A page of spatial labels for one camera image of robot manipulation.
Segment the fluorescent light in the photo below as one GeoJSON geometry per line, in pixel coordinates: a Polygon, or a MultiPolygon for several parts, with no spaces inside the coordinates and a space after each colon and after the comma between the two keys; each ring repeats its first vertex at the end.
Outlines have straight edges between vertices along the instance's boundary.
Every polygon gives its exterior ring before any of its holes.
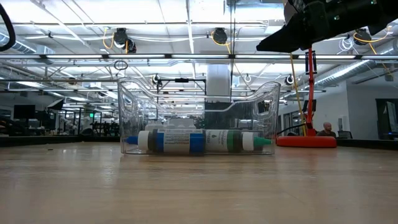
{"type": "MultiPolygon", "coordinates": [[[[354,59],[355,55],[317,55],[317,59],[354,59]]],[[[305,55],[299,55],[298,59],[305,59],[305,55]]]]}
{"type": "Polygon", "coordinates": [[[373,59],[373,60],[390,60],[390,59],[398,59],[398,55],[364,55],[362,59],[373,59]]]}
{"type": "Polygon", "coordinates": [[[106,52],[107,54],[109,54],[109,52],[106,49],[100,49],[100,51],[106,52]]]}
{"type": "Polygon", "coordinates": [[[106,92],[105,94],[107,94],[109,97],[112,97],[112,98],[114,98],[114,99],[117,99],[117,98],[118,98],[118,95],[115,94],[115,93],[113,93],[113,92],[111,92],[111,91],[106,92]]]}
{"type": "Polygon", "coordinates": [[[289,55],[237,55],[235,58],[242,59],[289,59],[289,55]]]}
{"type": "Polygon", "coordinates": [[[14,59],[40,59],[39,55],[8,55],[8,54],[2,54],[0,55],[0,58],[14,58],[14,59]]]}
{"type": "Polygon", "coordinates": [[[37,89],[7,89],[7,91],[40,91],[37,89]]]}
{"type": "Polygon", "coordinates": [[[63,110],[68,110],[68,111],[75,111],[79,110],[78,108],[62,108],[63,110]]]}
{"type": "Polygon", "coordinates": [[[64,105],[66,108],[83,108],[83,105],[64,105]]]}
{"type": "Polygon", "coordinates": [[[47,55],[47,58],[102,58],[102,55],[47,55]]]}
{"type": "Polygon", "coordinates": [[[61,89],[61,90],[47,90],[47,89],[44,89],[43,91],[74,91],[74,90],[65,90],[65,89],[61,89]]]}
{"type": "Polygon", "coordinates": [[[50,92],[50,93],[53,94],[54,96],[65,97],[65,96],[63,96],[63,95],[61,95],[59,93],[53,93],[53,92],[50,92]]]}
{"type": "Polygon", "coordinates": [[[82,97],[69,97],[69,98],[71,98],[72,100],[76,100],[76,101],[88,101],[86,98],[82,98],[82,97]]]}
{"type": "Polygon", "coordinates": [[[101,90],[101,89],[80,89],[77,91],[107,91],[107,90],[101,90]]]}
{"type": "Polygon", "coordinates": [[[172,55],[172,58],[229,58],[229,55],[181,54],[172,55]]]}
{"type": "Polygon", "coordinates": [[[165,55],[159,54],[116,54],[109,55],[109,58],[164,58],[165,55]]]}
{"type": "Polygon", "coordinates": [[[35,83],[35,82],[17,82],[21,85],[25,85],[25,86],[30,86],[30,87],[35,87],[35,88],[40,88],[43,87],[43,85],[35,83]]]}

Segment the clear plastic bin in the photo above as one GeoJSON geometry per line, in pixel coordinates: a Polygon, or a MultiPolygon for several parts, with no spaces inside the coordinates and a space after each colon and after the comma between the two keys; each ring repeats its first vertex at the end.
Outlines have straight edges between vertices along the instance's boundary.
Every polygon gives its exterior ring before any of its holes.
{"type": "MultiPolygon", "coordinates": [[[[200,133],[203,133],[204,141],[212,141],[211,138],[217,139],[217,134],[222,133],[219,130],[223,130],[223,133],[230,133],[231,136],[234,133],[234,137],[230,140],[230,143],[233,142],[234,144],[234,150],[208,147],[206,142],[203,145],[202,154],[271,155],[274,153],[277,131],[279,92],[280,84],[269,82],[247,96],[193,95],[185,92],[181,94],[158,94],[156,91],[150,91],[146,88],[139,79],[120,78],[118,80],[118,98],[121,152],[123,154],[166,154],[166,151],[160,152],[154,148],[141,149],[137,144],[129,142],[129,139],[135,138],[132,136],[138,136],[140,131],[144,130],[171,133],[179,132],[178,130],[189,133],[190,130],[194,130],[194,132],[199,133],[199,136],[200,133]],[[173,105],[177,99],[190,100],[193,103],[190,104],[191,106],[173,105]],[[230,103],[206,102],[216,99],[228,99],[230,103]],[[195,103],[200,103],[201,106],[194,106],[195,103]],[[244,140],[246,143],[242,142],[245,136],[269,139],[271,143],[263,146],[251,147],[250,144],[247,146],[247,138],[244,140]]],[[[148,144],[151,144],[151,141],[157,140],[149,139],[148,144]]]]}

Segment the wooden table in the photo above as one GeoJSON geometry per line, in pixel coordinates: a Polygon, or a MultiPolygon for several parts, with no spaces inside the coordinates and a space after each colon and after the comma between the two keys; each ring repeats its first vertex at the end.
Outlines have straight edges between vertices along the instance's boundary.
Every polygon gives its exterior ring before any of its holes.
{"type": "Polygon", "coordinates": [[[398,153],[124,156],[116,143],[88,142],[0,148],[0,223],[398,223],[398,153]]]}

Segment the bottle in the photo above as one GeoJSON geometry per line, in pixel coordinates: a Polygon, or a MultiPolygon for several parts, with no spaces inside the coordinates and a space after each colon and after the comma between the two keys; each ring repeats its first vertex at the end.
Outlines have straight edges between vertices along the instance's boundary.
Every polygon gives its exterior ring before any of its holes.
{"type": "Polygon", "coordinates": [[[263,145],[272,144],[271,140],[257,137],[257,134],[239,130],[155,129],[140,131],[126,142],[137,144],[144,151],[179,154],[262,151],[263,145]]]}

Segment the ceiling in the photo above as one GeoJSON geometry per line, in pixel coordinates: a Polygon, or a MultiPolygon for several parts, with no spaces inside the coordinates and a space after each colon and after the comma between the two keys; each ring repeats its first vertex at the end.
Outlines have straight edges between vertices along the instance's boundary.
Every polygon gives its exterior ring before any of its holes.
{"type": "MultiPolygon", "coordinates": [[[[226,46],[216,45],[211,37],[208,38],[208,34],[211,34],[216,27],[224,28],[228,35],[231,30],[235,31],[235,45],[231,49],[233,54],[275,54],[275,52],[257,52],[256,45],[261,39],[278,31],[284,25],[283,9],[270,10],[267,8],[247,10],[238,8],[235,23],[231,23],[231,14],[228,7],[224,11],[223,0],[44,0],[42,4],[45,5],[47,12],[30,0],[2,0],[1,3],[14,23],[18,41],[32,47],[47,46],[54,50],[55,54],[123,53],[114,45],[107,49],[103,44],[105,36],[107,38],[105,39],[106,45],[111,45],[112,33],[118,27],[127,28],[127,34],[134,40],[138,54],[228,54],[226,46]]],[[[0,28],[3,28],[1,32],[5,33],[4,26],[0,28]]],[[[374,46],[378,47],[394,38],[395,31],[396,27],[391,28],[388,36],[375,43],[374,46]]],[[[373,38],[380,39],[386,36],[386,32],[382,31],[373,38]]],[[[316,43],[313,50],[317,54],[331,55],[370,54],[368,45],[351,45],[348,40],[342,43],[344,41],[342,36],[316,43]]],[[[19,54],[20,52],[8,50],[5,53],[19,54]]],[[[298,50],[294,54],[304,54],[304,52],[298,50]]],[[[22,63],[22,65],[33,62],[33,60],[13,61],[13,63],[22,63]]],[[[143,65],[136,67],[138,72],[127,69],[120,73],[119,77],[138,77],[140,73],[147,82],[155,74],[162,78],[205,77],[208,75],[207,65],[209,63],[214,62],[185,62],[172,66],[143,65]]],[[[326,72],[338,65],[339,62],[320,62],[318,63],[318,72],[326,72]]],[[[113,67],[107,71],[103,66],[62,67],[62,70],[57,71],[59,68],[60,66],[49,66],[49,71],[54,73],[52,78],[76,77],[77,79],[101,80],[114,78],[113,76],[118,73],[113,67]]],[[[39,74],[45,72],[45,67],[26,67],[26,69],[39,74]]],[[[299,77],[305,73],[305,65],[302,62],[295,63],[294,69],[299,77]]],[[[239,76],[239,73],[242,74],[242,77],[250,76],[252,79],[245,84],[240,78],[237,88],[255,89],[269,81],[284,84],[285,77],[292,73],[292,67],[289,61],[281,63],[278,61],[271,63],[237,62],[234,75],[239,76]]],[[[103,83],[103,87],[115,88],[116,85],[103,83]]],[[[174,83],[170,84],[170,87],[197,88],[194,83],[174,83]]]]}

